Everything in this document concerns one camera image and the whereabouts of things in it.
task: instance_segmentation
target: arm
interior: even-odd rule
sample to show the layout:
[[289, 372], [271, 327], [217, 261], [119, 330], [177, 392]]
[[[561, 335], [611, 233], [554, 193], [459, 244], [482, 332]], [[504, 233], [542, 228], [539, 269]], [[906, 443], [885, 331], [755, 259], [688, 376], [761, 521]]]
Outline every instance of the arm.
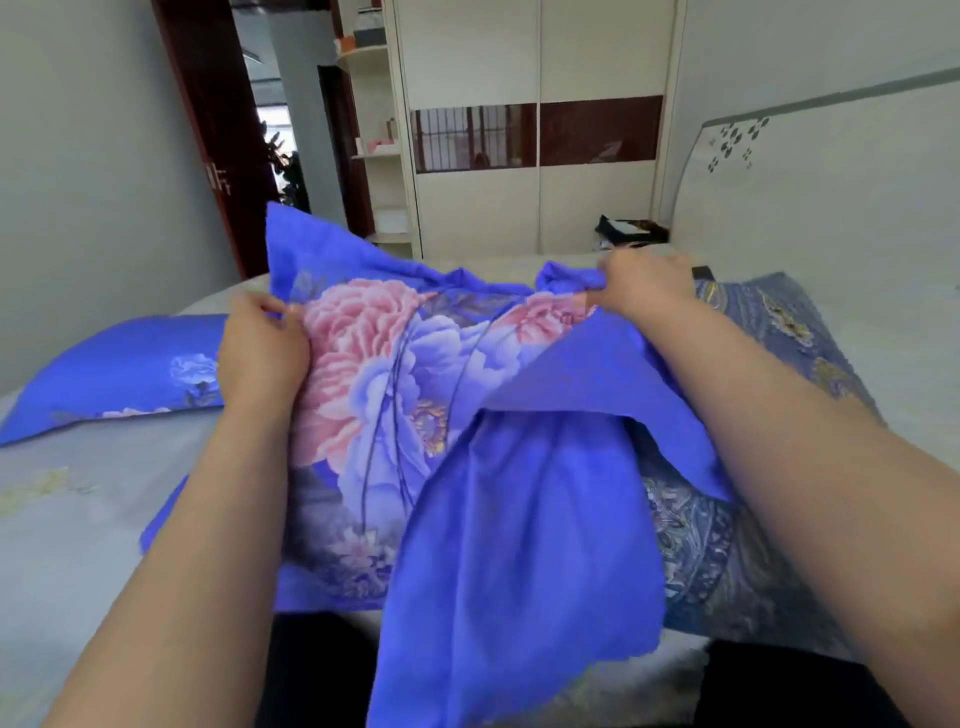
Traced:
[[220, 351], [224, 414], [45, 728], [252, 725], [280, 561], [290, 418], [308, 361], [297, 310], [269, 297], [235, 300]]
[[685, 261], [622, 251], [606, 268], [592, 302], [662, 354], [740, 494], [878, 679], [917, 725], [960, 722], [960, 475], [698, 301]]

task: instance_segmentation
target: open shelving unit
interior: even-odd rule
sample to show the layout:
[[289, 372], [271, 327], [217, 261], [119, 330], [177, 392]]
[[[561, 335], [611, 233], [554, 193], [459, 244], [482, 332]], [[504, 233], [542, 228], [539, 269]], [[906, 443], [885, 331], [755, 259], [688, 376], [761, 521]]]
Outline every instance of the open shelving unit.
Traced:
[[[370, 5], [370, 0], [339, 0], [340, 17], [345, 36], [355, 33], [358, 12]], [[397, 135], [406, 133], [402, 114], [398, 53], [396, 52], [396, 27], [392, 17], [391, 3], [384, 3], [384, 16], [388, 43], [384, 45], [354, 48], [340, 54], [337, 62], [350, 77], [353, 105], [356, 110], [357, 130], [364, 152], [351, 157], [356, 164], [364, 164], [367, 187], [373, 211], [376, 232], [367, 239], [386, 252], [403, 258], [420, 258], [420, 236], [417, 229], [416, 205], [413, 203], [413, 171], [409, 150], [402, 139], [395, 140], [397, 151], [367, 152], [368, 145], [376, 139], [389, 138], [388, 122], [394, 120]]]

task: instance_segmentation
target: pink peony print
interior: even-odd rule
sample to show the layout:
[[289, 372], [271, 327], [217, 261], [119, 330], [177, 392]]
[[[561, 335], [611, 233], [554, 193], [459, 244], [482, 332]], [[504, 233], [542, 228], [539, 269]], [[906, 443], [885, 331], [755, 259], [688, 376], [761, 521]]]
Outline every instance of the pink peony print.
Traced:
[[350, 442], [363, 427], [349, 401], [350, 386], [393, 344], [427, 296], [399, 280], [351, 280], [309, 303], [303, 322], [313, 362], [293, 423], [291, 463], [326, 460], [341, 474]]
[[519, 344], [545, 346], [553, 344], [587, 316], [586, 293], [556, 295], [540, 291], [508, 311], [491, 329], [516, 327]]

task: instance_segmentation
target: small item on shelf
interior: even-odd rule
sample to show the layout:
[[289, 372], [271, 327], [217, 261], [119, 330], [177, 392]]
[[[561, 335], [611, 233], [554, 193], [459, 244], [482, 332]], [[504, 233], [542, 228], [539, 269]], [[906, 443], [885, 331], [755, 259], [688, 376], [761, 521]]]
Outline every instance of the small item on shelf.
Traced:
[[337, 38], [337, 55], [344, 56], [357, 48], [357, 40], [353, 36], [344, 36]]
[[357, 48], [370, 48], [375, 45], [387, 44], [387, 31], [385, 28], [371, 28], [368, 31], [357, 31], [353, 34], [356, 38]]
[[383, 27], [383, 8], [361, 8], [357, 11], [354, 31], [375, 31]]
[[596, 231], [600, 234], [600, 249], [642, 248], [652, 243], [670, 242], [670, 231], [653, 220], [613, 220], [600, 215]]
[[367, 145], [367, 152], [371, 155], [389, 155], [399, 151], [399, 145], [392, 139], [375, 139]]

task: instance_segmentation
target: door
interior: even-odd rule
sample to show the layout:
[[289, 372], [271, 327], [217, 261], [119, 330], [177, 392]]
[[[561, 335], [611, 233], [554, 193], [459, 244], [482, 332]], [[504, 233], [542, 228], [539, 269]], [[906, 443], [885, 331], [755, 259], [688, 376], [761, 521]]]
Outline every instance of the door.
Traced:
[[152, 1], [237, 266], [259, 276], [279, 196], [229, 0]]
[[336, 65], [318, 66], [320, 86], [324, 91], [326, 117], [330, 127], [333, 155], [337, 160], [337, 177], [344, 198], [347, 228], [354, 235], [367, 237], [374, 232], [373, 210], [367, 188], [367, 170], [356, 155], [360, 130], [353, 106], [353, 91], [347, 73]]

